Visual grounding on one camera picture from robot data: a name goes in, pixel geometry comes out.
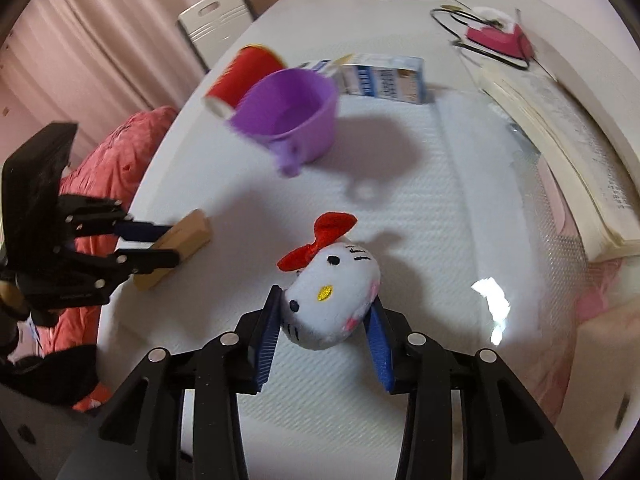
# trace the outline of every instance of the pink curtain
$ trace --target pink curtain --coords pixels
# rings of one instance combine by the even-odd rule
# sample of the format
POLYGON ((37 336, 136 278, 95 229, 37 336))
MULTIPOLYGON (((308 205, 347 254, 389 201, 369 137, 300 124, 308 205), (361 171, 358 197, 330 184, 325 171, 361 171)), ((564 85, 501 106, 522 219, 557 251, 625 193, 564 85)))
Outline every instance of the pink curtain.
MULTIPOLYGON (((203 76, 175 27, 200 0, 32 0, 0 53, 2 79, 42 124, 77 121, 78 164, 128 116, 180 108, 203 76)), ((252 0, 263 12, 277 0, 252 0)))

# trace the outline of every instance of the yellow nose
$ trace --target yellow nose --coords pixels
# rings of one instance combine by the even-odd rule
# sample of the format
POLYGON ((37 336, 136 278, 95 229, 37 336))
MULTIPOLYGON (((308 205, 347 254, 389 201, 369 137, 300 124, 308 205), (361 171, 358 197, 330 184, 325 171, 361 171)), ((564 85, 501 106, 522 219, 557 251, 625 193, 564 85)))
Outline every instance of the yellow nose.
POLYGON ((318 301, 327 300, 333 291, 334 288, 332 285, 325 285, 320 289, 320 292, 318 292, 318 301))

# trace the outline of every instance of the stack of books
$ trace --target stack of books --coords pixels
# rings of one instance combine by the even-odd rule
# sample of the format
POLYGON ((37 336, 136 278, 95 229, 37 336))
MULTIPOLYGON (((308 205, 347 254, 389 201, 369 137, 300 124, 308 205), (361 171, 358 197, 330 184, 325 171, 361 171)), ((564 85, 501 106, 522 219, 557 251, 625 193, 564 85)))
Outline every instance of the stack of books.
MULTIPOLYGON (((606 133, 546 73, 519 72, 486 64, 480 85, 520 125, 545 157, 574 216, 589 261, 640 254, 640 198, 606 133)), ((630 161, 625 152, 625 161, 630 161)))

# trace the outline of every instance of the pink bedding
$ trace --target pink bedding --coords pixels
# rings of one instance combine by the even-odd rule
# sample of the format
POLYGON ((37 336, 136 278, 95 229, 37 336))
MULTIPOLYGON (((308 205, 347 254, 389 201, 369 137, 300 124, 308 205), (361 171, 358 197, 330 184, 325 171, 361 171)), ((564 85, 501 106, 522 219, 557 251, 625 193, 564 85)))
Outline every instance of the pink bedding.
MULTIPOLYGON (((151 159, 174 122, 177 111, 169 106, 139 112, 118 127, 70 175, 62 179, 60 193, 111 197, 129 209, 151 159)), ((76 250, 104 256, 114 251, 117 238, 101 235, 76 240, 76 250)), ((98 335, 100 307, 70 308, 51 329, 40 329, 45 354, 94 344, 98 335)))

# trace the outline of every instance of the red can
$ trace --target red can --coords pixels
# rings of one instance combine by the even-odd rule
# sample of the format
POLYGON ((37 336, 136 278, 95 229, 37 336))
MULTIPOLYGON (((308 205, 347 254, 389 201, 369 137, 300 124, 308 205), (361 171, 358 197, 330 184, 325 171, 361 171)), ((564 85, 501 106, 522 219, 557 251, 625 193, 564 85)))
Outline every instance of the red can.
POLYGON ((242 47, 205 95, 207 106, 228 119, 249 89, 260 79, 287 66, 264 45, 242 47))

